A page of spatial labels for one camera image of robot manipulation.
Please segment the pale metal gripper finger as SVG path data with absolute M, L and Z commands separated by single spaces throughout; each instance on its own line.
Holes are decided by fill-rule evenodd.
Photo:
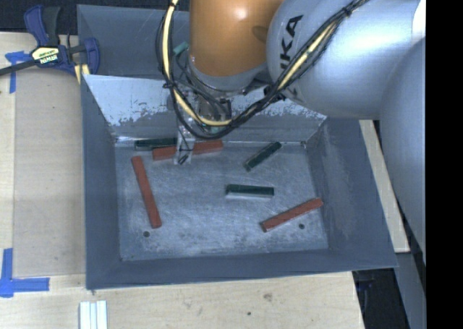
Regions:
M 176 146 L 176 152 L 174 155 L 174 163 L 176 165 L 182 165 L 184 162 L 184 135 L 182 132 L 181 128 L 178 128 L 178 134 L 177 134 L 177 146 Z
M 191 156 L 194 146 L 195 146 L 196 137 L 186 128 L 184 128 L 184 146 L 187 156 Z

